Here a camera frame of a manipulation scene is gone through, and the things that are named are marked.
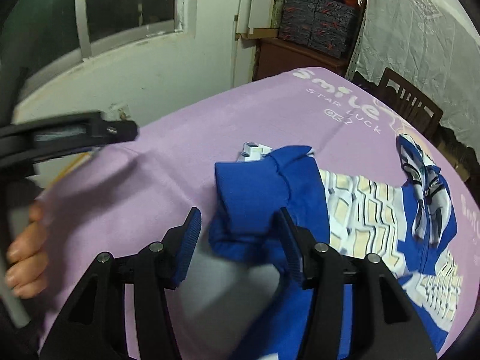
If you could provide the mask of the person's left hand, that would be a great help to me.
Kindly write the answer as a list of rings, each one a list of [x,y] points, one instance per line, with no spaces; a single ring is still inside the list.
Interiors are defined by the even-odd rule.
[[[49,258],[44,250],[47,228],[43,217],[43,206],[35,201],[29,209],[28,225],[7,250],[10,267],[5,282],[20,299],[31,299],[47,287]]]

